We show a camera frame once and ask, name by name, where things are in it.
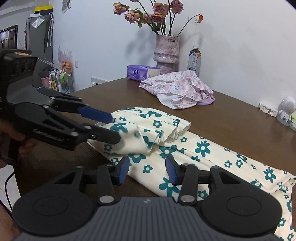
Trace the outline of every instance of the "folded cloth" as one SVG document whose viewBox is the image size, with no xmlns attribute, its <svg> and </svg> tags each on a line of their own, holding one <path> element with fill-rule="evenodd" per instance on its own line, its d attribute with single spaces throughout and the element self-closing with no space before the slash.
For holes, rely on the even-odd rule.
<svg viewBox="0 0 296 241">
<path fill-rule="evenodd" d="M 128 155 L 131 160 L 128 175 L 140 184 L 159 196 L 172 196 L 177 200 L 181 186 L 173 186 L 169 181 L 165 170 L 165 158 L 168 155 L 173 156 L 179 164 L 194 164 L 200 170 L 210 170 L 212 166 L 218 165 L 274 196 L 283 210 L 275 234 L 281 240 L 296 240 L 296 233 L 291 226 L 291 194 L 296 183 L 295 176 L 195 135 L 188 131 L 190 122 L 171 114 L 132 107 L 118 110 L 112 115 L 117 122 L 103 127 L 118 131 L 121 142 L 116 145 L 93 140 L 89 142 L 114 164 Z M 208 195 L 208 185 L 199 184 L 198 200 Z"/>
<path fill-rule="evenodd" d="M 140 87 L 171 109 L 211 104 L 215 100 L 213 91 L 191 70 L 151 77 L 142 81 Z"/>
</svg>

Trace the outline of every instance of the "cream fabric with green flowers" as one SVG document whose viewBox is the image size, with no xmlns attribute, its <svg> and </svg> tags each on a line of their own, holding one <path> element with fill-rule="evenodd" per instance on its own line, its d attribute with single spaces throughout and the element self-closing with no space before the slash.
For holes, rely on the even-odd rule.
<svg viewBox="0 0 296 241">
<path fill-rule="evenodd" d="M 291 226 L 291 193 L 295 176 L 195 135 L 188 131 L 190 122 L 168 113 L 131 107 L 112 115 L 115 123 L 101 126 L 118 131 L 121 142 L 111 145 L 90 140 L 89 143 L 114 164 L 128 155 L 131 160 L 128 175 L 140 184 L 159 196 L 177 199 L 181 186 L 173 186 L 169 181 L 165 170 L 168 155 L 179 164 L 194 164 L 200 170 L 210 170 L 211 166 L 218 165 L 274 196 L 283 209 L 275 234 L 283 241 L 296 240 Z M 206 184 L 199 184 L 198 189 L 198 200 L 209 195 Z"/>
</svg>

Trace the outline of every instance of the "pink marbled vase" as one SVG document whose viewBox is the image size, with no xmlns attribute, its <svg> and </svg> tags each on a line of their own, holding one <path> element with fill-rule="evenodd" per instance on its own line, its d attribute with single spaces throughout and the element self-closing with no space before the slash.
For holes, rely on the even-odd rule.
<svg viewBox="0 0 296 241">
<path fill-rule="evenodd" d="M 168 35 L 157 35 L 153 59 L 161 74 L 175 72 L 175 64 L 179 63 L 180 38 Z"/>
</svg>

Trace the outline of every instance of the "brown table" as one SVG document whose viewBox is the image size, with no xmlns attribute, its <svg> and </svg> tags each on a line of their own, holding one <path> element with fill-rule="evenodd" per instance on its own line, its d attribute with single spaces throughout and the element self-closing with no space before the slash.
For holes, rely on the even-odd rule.
<svg viewBox="0 0 296 241">
<path fill-rule="evenodd" d="M 74 95 L 106 112 L 127 107 L 152 107 L 171 113 L 191 121 L 189 130 L 195 134 L 269 166 L 296 174 L 296 132 L 258 108 L 219 92 L 214 93 L 216 100 L 213 104 L 184 110 L 163 106 L 155 96 L 139 88 L 139 82 L 127 78 L 90 87 Z M 90 122 L 79 115 L 65 115 L 79 122 Z M 15 176 L 20 194 L 24 195 L 71 167 L 96 169 L 107 162 L 86 143 L 73 152 L 40 143 L 31 156 L 15 169 Z M 123 186 L 115 189 L 118 196 L 155 196 L 130 177 Z M 86 193 L 95 197 L 94 186 L 88 185 Z M 295 192 L 292 200 L 293 224 L 296 225 Z"/>
</svg>

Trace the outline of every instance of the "pink floral cloth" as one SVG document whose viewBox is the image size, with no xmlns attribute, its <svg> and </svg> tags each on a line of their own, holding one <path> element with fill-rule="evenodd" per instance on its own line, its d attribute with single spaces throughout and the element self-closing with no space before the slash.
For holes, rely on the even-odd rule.
<svg viewBox="0 0 296 241">
<path fill-rule="evenodd" d="M 140 83 L 140 87 L 172 109 L 211 104 L 215 100 L 213 91 L 191 70 L 148 78 Z"/>
</svg>

